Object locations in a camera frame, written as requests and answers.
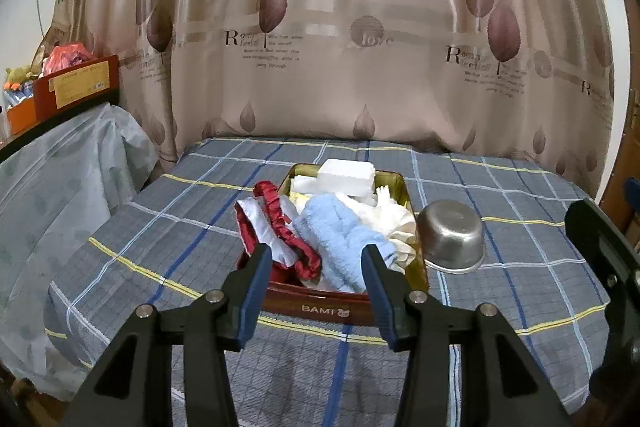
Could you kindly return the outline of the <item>red white satin cloth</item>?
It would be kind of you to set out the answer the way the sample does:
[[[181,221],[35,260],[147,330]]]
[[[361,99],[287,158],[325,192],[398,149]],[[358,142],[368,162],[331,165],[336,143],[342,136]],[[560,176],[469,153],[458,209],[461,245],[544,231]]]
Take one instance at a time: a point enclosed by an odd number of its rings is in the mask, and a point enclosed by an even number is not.
[[[294,230],[298,211],[291,199],[280,194],[270,181],[258,182],[252,193],[234,204],[244,253],[250,257],[259,244],[270,248],[271,282],[301,284],[318,280],[321,257]]]

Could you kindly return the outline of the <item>light blue towel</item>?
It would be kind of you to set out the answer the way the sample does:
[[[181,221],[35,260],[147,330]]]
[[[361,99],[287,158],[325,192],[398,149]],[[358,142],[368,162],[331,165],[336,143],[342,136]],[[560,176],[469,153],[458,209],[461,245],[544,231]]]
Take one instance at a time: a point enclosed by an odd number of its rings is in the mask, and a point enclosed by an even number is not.
[[[320,255],[322,280],[341,293],[366,291],[361,270],[364,248],[369,245],[378,248],[386,267],[383,256],[395,252],[394,246],[382,234],[363,225],[333,194],[312,196],[293,221],[293,227]]]

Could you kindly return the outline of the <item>cream scrunchie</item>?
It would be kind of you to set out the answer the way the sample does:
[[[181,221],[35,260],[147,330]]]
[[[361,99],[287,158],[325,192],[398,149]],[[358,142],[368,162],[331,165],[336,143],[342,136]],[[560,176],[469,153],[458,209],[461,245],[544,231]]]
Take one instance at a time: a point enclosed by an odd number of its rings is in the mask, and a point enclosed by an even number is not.
[[[405,273],[418,255],[416,218],[390,196],[388,185],[377,187],[375,193],[374,205],[344,194],[337,194],[337,198],[355,213],[363,225],[382,234],[394,246],[395,252],[383,258],[390,269]]]

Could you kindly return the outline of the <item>white towel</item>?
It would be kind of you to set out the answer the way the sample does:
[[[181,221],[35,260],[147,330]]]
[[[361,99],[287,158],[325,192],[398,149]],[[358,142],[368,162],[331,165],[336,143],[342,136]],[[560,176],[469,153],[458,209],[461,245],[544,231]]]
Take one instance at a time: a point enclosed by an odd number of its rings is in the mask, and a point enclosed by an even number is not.
[[[296,165],[288,191],[367,198],[373,196],[374,184],[375,167],[369,161],[327,159],[322,165]]]

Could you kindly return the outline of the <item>gold red tin box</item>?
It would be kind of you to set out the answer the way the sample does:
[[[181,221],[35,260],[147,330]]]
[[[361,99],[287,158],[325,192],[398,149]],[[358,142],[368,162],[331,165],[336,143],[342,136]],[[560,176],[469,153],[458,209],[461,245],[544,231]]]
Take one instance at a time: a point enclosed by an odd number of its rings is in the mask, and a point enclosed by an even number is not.
[[[401,174],[365,160],[296,164],[280,184],[257,182],[234,205],[244,267],[258,245],[271,249],[266,311],[319,322],[369,326],[361,272],[364,247],[413,289],[428,287],[411,199]]]

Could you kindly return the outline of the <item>steel bowl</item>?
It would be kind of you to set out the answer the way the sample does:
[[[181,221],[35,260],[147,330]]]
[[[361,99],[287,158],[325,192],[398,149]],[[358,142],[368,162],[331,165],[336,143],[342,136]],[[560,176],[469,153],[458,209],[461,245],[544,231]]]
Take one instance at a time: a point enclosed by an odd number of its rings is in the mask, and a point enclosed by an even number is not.
[[[469,206],[439,199],[416,217],[419,243],[425,265],[449,274],[477,270],[486,256],[483,221]]]

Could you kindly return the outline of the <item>pale green plastic cover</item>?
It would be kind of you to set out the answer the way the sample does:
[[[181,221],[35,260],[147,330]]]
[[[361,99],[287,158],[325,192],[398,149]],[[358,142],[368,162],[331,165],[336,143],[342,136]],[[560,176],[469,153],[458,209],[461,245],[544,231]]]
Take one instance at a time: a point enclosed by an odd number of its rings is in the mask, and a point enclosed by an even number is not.
[[[125,109],[102,104],[59,124],[1,164],[1,360],[68,401],[88,357],[64,343],[49,286],[65,263],[140,190],[157,153]]]

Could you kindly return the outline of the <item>red yellow cardboard box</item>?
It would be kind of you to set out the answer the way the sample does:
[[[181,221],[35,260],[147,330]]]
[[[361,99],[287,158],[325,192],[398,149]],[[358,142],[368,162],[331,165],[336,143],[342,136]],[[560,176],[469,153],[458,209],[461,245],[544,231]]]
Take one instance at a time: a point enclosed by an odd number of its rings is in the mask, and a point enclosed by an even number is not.
[[[38,122],[119,89],[118,57],[111,55],[59,70],[36,80],[34,104]]]

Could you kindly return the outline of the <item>orange box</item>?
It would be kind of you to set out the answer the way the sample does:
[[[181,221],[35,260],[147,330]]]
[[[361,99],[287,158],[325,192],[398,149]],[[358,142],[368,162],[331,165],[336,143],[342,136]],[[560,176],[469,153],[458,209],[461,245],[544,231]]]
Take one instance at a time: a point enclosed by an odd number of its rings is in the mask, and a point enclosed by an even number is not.
[[[34,98],[25,98],[6,111],[12,135],[18,135],[38,122]]]

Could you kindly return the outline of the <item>red plastic bag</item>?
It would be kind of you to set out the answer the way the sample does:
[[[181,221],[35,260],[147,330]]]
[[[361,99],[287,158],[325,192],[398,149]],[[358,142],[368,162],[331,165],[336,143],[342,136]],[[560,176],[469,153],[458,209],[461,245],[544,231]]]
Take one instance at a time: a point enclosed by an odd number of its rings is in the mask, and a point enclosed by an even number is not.
[[[72,42],[64,46],[55,46],[43,63],[43,76],[49,76],[63,69],[90,62],[94,56],[81,42]]]

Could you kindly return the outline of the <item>yellow plush toy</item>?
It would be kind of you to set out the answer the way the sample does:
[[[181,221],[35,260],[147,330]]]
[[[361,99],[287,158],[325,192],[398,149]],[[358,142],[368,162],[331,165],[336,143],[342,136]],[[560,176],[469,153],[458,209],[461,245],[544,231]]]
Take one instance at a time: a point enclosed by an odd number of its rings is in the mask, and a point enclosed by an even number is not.
[[[6,91],[21,90],[25,82],[34,80],[38,77],[38,72],[32,70],[32,66],[20,66],[6,69],[6,81],[3,89]]]

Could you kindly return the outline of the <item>beige leaf print curtain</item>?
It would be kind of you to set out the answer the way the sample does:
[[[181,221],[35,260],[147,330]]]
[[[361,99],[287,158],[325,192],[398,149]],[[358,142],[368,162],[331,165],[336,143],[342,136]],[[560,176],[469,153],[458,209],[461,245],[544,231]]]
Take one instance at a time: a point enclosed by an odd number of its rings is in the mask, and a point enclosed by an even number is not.
[[[167,164],[200,138],[310,136],[529,159],[598,191],[603,0],[56,0],[43,47],[117,55]]]

